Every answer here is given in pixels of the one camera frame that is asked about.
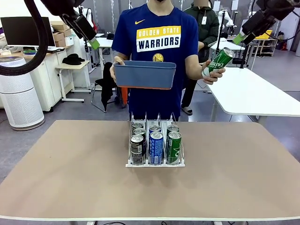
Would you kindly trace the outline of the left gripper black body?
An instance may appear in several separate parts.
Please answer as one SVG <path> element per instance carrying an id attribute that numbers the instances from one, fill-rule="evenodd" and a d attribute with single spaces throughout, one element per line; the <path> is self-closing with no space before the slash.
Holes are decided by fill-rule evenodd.
<path id="1" fill-rule="evenodd" d="M 45 0 L 45 7 L 55 16 L 73 16 L 74 8 L 78 7 L 84 0 Z"/>

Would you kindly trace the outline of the person's left hand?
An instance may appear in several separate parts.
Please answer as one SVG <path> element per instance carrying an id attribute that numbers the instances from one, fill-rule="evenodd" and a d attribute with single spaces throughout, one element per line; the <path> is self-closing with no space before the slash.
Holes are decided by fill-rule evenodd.
<path id="1" fill-rule="evenodd" d="M 205 63 L 203 63 L 202 72 L 201 72 L 203 81 L 208 85 L 212 85 L 213 83 L 217 82 L 218 78 L 221 78 L 223 76 L 223 73 L 225 72 L 225 68 L 223 67 L 217 69 L 216 71 L 210 72 L 209 75 L 205 75 L 204 74 L 205 68 L 207 68 L 210 63 L 211 63 L 210 60 L 207 60 Z"/>

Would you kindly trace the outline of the person's right hand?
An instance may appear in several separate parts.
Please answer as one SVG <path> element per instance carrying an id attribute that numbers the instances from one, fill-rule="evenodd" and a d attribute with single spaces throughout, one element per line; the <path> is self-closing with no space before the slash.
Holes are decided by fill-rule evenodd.
<path id="1" fill-rule="evenodd" d="M 115 56 L 114 57 L 114 62 L 112 63 L 112 66 L 110 67 L 110 74 L 111 74 L 111 78 L 114 80 L 114 82 L 116 83 L 116 75 L 115 75 L 115 69 L 114 66 L 115 65 L 121 65 L 124 66 L 124 58 L 121 56 Z"/>

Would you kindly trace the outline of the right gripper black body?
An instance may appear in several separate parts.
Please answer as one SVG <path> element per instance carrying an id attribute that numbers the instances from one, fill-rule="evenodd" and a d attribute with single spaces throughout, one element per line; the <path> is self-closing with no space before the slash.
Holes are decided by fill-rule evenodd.
<path id="1" fill-rule="evenodd" d="M 283 20 L 294 10 L 294 6 L 288 0 L 257 0 L 256 4 L 266 15 L 277 20 Z"/>

